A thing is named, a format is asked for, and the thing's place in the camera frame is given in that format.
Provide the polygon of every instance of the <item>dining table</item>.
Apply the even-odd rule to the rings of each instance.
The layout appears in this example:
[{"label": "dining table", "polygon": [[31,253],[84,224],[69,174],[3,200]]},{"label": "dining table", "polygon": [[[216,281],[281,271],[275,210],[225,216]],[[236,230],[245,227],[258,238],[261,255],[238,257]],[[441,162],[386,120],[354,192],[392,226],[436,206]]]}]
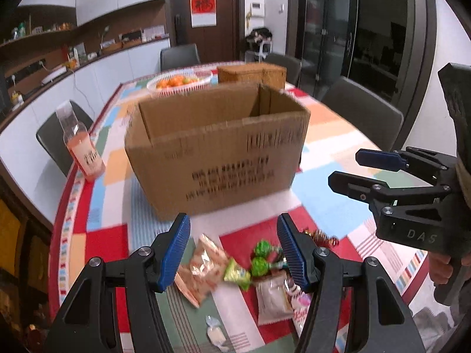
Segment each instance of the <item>dining table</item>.
[{"label": "dining table", "polygon": [[[211,70],[212,84],[218,83],[217,67],[223,62],[198,65]],[[105,173],[86,182],[73,165],[58,205],[49,256],[49,305],[54,317],[87,261],[99,256],[104,261],[127,258],[141,246],[149,246],[156,235],[168,231],[145,197],[124,149],[130,116],[138,103],[149,98],[146,76],[120,84],[90,129],[90,137],[106,164]],[[286,84],[286,94],[310,111],[309,127],[302,149],[300,168],[291,188],[236,206],[191,216],[191,234],[182,263],[187,263],[199,236],[204,233],[244,268],[261,239],[279,245],[276,220],[289,213],[300,229],[320,229],[340,242],[332,248],[340,258],[380,260],[408,304],[428,273],[427,252],[378,239],[376,225],[366,203],[333,193],[327,178],[334,171],[358,174],[390,187],[423,184],[405,172],[389,172],[359,166],[358,149],[378,149],[347,120],[297,87]],[[116,307],[124,352],[133,352],[125,289],[117,288]],[[293,352],[297,335],[288,319],[258,325],[258,303],[254,287],[241,290],[231,283],[220,284],[194,308],[174,284],[156,294],[162,319],[175,352],[218,352],[206,336],[206,316],[221,321],[231,351]],[[335,343],[345,348],[349,323],[349,295],[342,302]]]}]

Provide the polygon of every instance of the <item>open cardboard box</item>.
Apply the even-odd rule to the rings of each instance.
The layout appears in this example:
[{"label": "open cardboard box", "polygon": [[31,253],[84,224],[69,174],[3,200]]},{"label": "open cardboard box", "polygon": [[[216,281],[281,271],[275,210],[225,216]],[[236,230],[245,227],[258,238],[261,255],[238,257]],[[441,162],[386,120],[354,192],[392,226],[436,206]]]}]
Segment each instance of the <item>open cardboard box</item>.
[{"label": "open cardboard box", "polygon": [[173,220],[288,189],[309,117],[279,90],[221,84],[140,102],[125,148],[158,218]]}]

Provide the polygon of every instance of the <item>white plastic basket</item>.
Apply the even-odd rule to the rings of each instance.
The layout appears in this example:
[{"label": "white plastic basket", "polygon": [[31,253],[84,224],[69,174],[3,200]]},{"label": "white plastic basket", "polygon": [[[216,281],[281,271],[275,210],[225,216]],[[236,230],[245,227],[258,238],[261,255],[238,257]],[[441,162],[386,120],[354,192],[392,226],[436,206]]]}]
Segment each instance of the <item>white plastic basket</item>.
[{"label": "white plastic basket", "polygon": [[[160,81],[165,80],[165,79],[171,79],[173,76],[182,76],[182,75],[191,79],[197,78],[198,81],[193,82],[191,84],[184,84],[182,86],[157,89],[157,84]],[[207,88],[211,84],[212,77],[213,77],[213,73],[210,70],[193,70],[193,69],[174,70],[168,73],[159,74],[157,77],[150,80],[147,83],[147,89],[152,94],[158,97],[172,95],[175,93],[183,93],[184,91],[201,90],[201,89]]]}]

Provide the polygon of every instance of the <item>fruit basket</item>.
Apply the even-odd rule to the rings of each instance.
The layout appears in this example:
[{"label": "fruit basket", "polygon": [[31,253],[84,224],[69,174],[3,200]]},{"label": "fruit basket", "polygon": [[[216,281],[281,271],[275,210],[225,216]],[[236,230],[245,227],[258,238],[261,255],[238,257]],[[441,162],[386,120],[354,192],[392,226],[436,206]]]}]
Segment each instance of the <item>fruit basket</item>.
[{"label": "fruit basket", "polygon": [[213,73],[208,70],[175,70],[159,74],[147,84],[155,96],[166,96],[184,91],[201,90],[211,84]]}]

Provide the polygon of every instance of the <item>pink beverage bottle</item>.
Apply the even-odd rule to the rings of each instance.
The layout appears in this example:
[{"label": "pink beverage bottle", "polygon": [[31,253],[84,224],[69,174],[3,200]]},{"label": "pink beverage bottle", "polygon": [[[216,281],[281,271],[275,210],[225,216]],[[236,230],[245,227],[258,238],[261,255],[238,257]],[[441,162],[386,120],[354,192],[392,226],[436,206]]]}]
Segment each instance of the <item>pink beverage bottle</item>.
[{"label": "pink beverage bottle", "polygon": [[85,179],[92,182],[105,172],[105,164],[90,140],[85,125],[77,120],[70,101],[56,109],[64,131],[64,143]]}]

